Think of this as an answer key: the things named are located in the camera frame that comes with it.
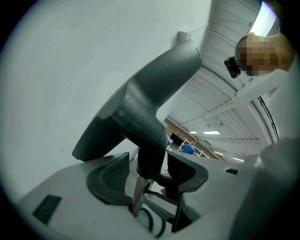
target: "ceiling light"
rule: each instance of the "ceiling light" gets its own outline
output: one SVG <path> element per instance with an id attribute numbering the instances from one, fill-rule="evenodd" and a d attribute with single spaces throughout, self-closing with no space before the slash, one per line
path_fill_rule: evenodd
<path id="1" fill-rule="evenodd" d="M 207 131 L 207 132 L 203 132 L 204 134 L 220 134 L 219 131 Z"/>
<path id="2" fill-rule="evenodd" d="M 217 154 L 220 154 L 220 155 L 224 155 L 223 153 L 220 153 L 220 152 L 216 152 L 216 151 L 214 151 L 214 153 L 217 153 Z"/>
<path id="3" fill-rule="evenodd" d="M 239 161 L 242 161 L 242 162 L 244 162 L 244 160 L 242 160 L 242 159 L 239 159 L 239 158 L 236 158 L 236 157 L 233 157 L 233 159 L 235 159 L 235 160 L 239 160 Z"/>
<path id="4" fill-rule="evenodd" d="M 270 32 L 275 20 L 275 13 L 273 13 L 266 3 L 262 2 L 261 9 L 259 10 L 250 32 L 254 32 L 257 36 L 265 37 Z"/>

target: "black camera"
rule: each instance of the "black camera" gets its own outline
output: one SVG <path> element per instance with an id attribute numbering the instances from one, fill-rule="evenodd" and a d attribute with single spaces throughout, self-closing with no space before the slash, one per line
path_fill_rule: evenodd
<path id="1" fill-rule="evenodd" d="M 236 78 L 240 75 L 240 68 L 234 57 L 227 58 L 224 61 L 225 66 L 227 67 L 230 76 Z"/>

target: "blue object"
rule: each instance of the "blue object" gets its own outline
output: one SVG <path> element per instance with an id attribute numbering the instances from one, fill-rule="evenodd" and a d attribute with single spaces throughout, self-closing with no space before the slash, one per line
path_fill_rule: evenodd
<path id="1" fill-rule="evenodd" d="M 185 145 L 182 146 L 181 152 L 184 152 L 184 153 L 187 153 L 187 154 L 192 154 L 192 155 L 194 155 L 194 153 L 195 153 L 195 148 L 194 148 L 194 147 L 191 147 L 191 146 L 188 145 L 188 144 L 185 144 Z"/>

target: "metal rod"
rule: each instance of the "metal rod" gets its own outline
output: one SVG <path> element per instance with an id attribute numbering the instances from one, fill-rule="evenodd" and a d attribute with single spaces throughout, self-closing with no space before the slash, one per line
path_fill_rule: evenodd
<path id="1" fill-rule="evenodd" d="M 133 207 L 132 213 L 137 216 L 142 205 L 143 205 L 143 194 L 145 189 L 150 188 L 152 185 L 151 179 L 142 178 L 140 175 L 137 176 L 136 184 L 135 184 L 135 193 L 133 196 Z"/>

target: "ceiling beam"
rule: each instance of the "ceiling beam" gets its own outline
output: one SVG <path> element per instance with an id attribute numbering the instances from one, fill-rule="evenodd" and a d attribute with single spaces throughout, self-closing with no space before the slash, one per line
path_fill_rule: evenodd
<path id="1" fill-rule="evenodd" d="M 218 154 L 216 154 L 216 153 L 214 153 L 212 150 L 211 150 L 211 146 L 209 146 L 206 142 L 204 142 L 204 141 L 201 141 L 201 139 L 199 140 L 199 141 L 197 141 L 200 145 L 202 145 L 204 148 L 206 148 L 212 155 L 214 155 L 217 159 L 219 159 L 220 161 L 224 161 L 224 159 L 220 156 L 220 155 L 218 155 Z"/>
<path id="2" fill-rule="evenodd" d="M 215 141 L 221 143 L 233 143 L 237 145 L 252 145 L 252 146 L 261 146 L 262 142 L 259 139 L 256 140 L 242 140 L 242 139 L 226 139 L 226 138 L 214 138 L 214 137 L 205 137 L 199 136 L 199 139 L 206 141 Z"/>
<path id="3" fill-rule="evenodd" d="M 205 63 L 202 64 L 202 67 L 195 74 L 200 78 L 204 78 L 216 88 L 220 89 L 231 99 L 235 98 L 236 90 L 229 83 L 229 81 L 227 81 L 222 75 L 218 74 L 213 69 L 209 68 Z"/>
<path id="4" fill-rule="evenodd" d="M 239 154 L 239 153 L 231 153 L 231 152 L 228 152 L 228 151 L 220 149 L 220 148 L 213 148 L 213 150 L 216 152 L 223 153 L 225 158 L 235 157 L 235 158 L 242 159 L 242 158 L 246 157 L 246 155 Z"/>
<path id="5" fill-rule="evenodd" d="M 269 92 L 274 88 L 278 87 L 286 77 L 287 73 L 283 70 L 276 70 L 267 76 L 255 77 L 250 83 L 238 90 L 236 92 L 235 97 L 231 101 L 205 114 L 202 114 L 201 116 L 195 117 L 185 122 L 183 126 L 186 126 L 199 120 L 211 118 L 220 113 L 226 112 L 236 106 L 245 105 L 251 102 L 252 100 L 256 99 L 257 97 L 265 94 L 266 92 Z"/>

